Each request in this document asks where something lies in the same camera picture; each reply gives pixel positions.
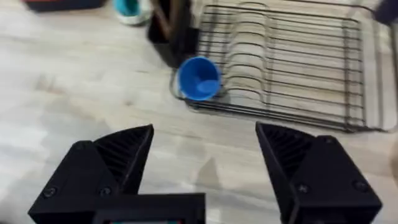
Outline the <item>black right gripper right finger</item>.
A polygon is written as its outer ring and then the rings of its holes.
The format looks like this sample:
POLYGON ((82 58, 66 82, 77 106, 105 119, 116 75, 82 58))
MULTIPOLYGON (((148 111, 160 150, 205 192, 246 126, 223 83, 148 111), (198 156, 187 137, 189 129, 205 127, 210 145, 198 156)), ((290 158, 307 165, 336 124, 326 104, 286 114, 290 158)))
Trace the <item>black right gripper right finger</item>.
POLYGON ((333 136, 257 122, 282 223, 372 223, 382 202, 333 136))

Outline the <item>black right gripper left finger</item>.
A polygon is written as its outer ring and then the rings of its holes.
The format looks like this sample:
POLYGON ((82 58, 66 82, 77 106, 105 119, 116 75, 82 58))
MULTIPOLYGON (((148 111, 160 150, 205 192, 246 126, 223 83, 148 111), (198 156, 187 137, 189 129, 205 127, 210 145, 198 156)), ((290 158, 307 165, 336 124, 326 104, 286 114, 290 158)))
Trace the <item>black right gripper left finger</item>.
POLYGON ((35 223, 91 223, 100 200, 139 191, 152 124, 74 143, 28 211, 35 223))

